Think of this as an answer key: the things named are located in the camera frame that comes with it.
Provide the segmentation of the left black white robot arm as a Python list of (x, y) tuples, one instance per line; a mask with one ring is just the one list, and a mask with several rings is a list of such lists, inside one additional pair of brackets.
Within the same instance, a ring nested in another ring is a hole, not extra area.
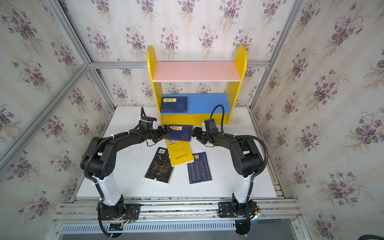
[(169, 126), (159, 125), (156, 118), (143, 116), (133, 129), (109, 137), (91, 139), (81, 161), (81, 169), (85, 178), (96, 186), (104, 206), (115, 212), (124, 207), (124, 198), (113, 176), (117, 153), (147, 140), (156, 144), (171, 132)]

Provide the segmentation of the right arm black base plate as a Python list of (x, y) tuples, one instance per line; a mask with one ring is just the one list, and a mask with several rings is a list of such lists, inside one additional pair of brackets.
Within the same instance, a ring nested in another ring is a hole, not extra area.
[(245, 218), (248, 216), (251, 219), (260, 212), (259, 206), (253, 200), (249, 201), (248, 207), (246, 204), (219, 202), (218, 209), (219, 218)]

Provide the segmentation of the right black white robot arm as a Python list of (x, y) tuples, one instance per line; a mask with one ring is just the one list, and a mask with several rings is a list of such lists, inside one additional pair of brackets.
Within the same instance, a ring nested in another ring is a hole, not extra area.
[(249, 205), (254, 179), (267, 167), (269, 152), (266, 144), (258, 137), (251, 135), (232, 135), (219, 131), (216, 122), (208, 119), (203, 126), (195, 127), (191, 136), (201, 144), (212, 144), (230, 151), (235, 171), (240, 176), (238, 186), (233, 193), (233, 205), (238, 208)]

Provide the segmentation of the navy book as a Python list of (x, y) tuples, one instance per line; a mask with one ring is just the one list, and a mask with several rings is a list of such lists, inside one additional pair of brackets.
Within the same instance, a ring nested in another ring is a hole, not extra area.
[(161, 108), (161, 114), (184, 114), (188, 112), (188, 107), (181, 108)]
[(165, 140), (174, 140), (174, 141), (183, 141), (183, 142), (191, 141), (191, 138), (192, 138), (191, 132), (193, 130), (193, 126), (169, 125), (169, 128), (172, 131), (164, 137)]
[(161, 108), (181, 108), (188, 107), (187, 97), (163, 97)]

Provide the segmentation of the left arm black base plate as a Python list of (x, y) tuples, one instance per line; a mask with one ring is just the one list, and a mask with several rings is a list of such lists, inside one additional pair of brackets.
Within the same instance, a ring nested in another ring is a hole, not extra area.
[(140, 208), (140, 204), (117, 203), (115, 206), (108, 206), (101, 203), (97, 207), (98, 219), (101, 221), (138, 220)]

